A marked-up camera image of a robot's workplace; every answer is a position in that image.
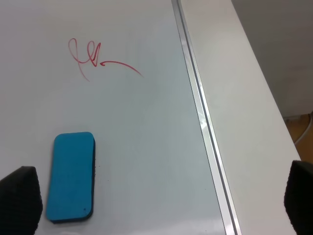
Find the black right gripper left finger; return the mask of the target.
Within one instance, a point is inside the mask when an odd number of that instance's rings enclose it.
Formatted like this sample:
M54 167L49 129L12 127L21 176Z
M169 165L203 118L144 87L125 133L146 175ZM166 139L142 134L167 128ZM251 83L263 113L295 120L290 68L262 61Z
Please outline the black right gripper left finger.
M0 181L0 233L33 235L43 212L36 168L22 166Z

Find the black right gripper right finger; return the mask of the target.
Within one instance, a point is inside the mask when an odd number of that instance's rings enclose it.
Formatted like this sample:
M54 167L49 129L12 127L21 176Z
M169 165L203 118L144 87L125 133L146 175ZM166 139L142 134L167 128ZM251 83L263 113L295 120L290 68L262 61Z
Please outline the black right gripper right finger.
M313 233L313 165L293 161L284 195L284 206L298 235Z

